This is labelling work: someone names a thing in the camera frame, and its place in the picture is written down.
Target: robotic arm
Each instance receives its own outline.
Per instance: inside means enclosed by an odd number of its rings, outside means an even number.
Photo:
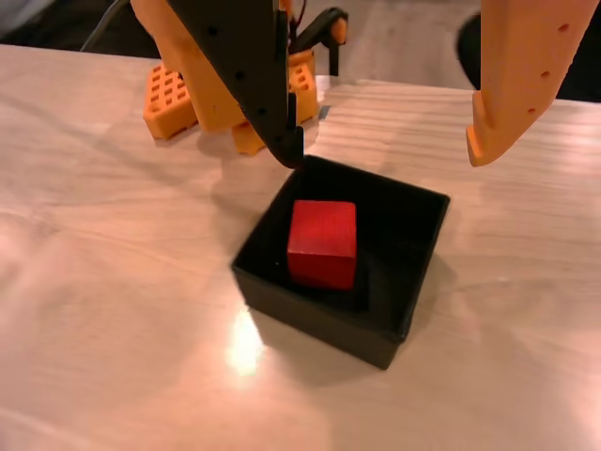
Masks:
[[[555,100],[598,3],[482,0],[482,90],[467,129],[473,166],[497,160]]]
[[[482,0],[482,89],[473,94],[473,125],[467,128],[473,166],[496,161],[550,106],[598,2]],[[290,8],[289,0],[281,3]],[[301,164],[303,130],[296,95],[287,89],[287,53],[321,41],[331,49],[335,74],[344,11],[324,11],[315,23],[328,33],[308,29],[288,47],[289,18],[275,0],[131,4],[165,65],[183,74],[193,103],[205,97],[204,104],[221,110],[211,115],[194,105],[197,114],[207,115],[199,119],[208,131],[246,117],[280,163]],[[344,28],[338,40],[330,33],[335,25]],[[194,53],[196,58],[187,57]],[[225,123],[224,117],[236,120]]]

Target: red cube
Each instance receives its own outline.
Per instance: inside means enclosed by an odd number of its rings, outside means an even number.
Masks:
[[[308,287],[351,289],[356,223],[355,205],[349,202],[297,200],[287,249],[292,280]]]

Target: wooden table surface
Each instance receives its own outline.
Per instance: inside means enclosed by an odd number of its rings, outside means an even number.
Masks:
[[[267,151],[153,142],[151,61],[0,61],[0,450],[601,449],[601,106],[474,169],[468,91],[326,91],[309,152],[452,198],[383,372],[245,308]]]

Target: black square container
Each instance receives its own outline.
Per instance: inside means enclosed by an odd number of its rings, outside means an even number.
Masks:
[[[351,291],[295,284],[286,246],[297,199],[357,208],[357,274]],[[307,156],[276,195],[232,269],[246,303],[386,369],[406,339],[450,198],[344,164]]]

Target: orange 3d-printed part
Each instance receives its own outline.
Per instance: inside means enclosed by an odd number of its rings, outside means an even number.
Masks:
[[[290,54],[288,56],[289,68],[294,68],[295,66],[299,66],[301,64],[306,64],[311,71],[311,74],[314,77],[316,76],[316,58],[313,49],[298,52],[296,54]]]
[[[256,155],[260,149],[265,147],[265,143],[256,134],[250,122],[242,122],[232,127],[232,137],[234,138],[234,145],[238,153]]]
[[[290,91],[297,95],[297,121],[301,124],[319,111],[316,80],[306,64],[291,67],[288,72]]]
[[[482,90],[467,129],[472,165],[497,160],[550,106],[598,2],[482,0]]]
[[[131,6],[154,38],[165,67],[183,75],[201,128],[217,132],[245,121],[238,103],[166,0],[131,0]]]
[[[143,117],[157,139],[168,139],[197,122],[186,85],[163,64],[148,75]]]

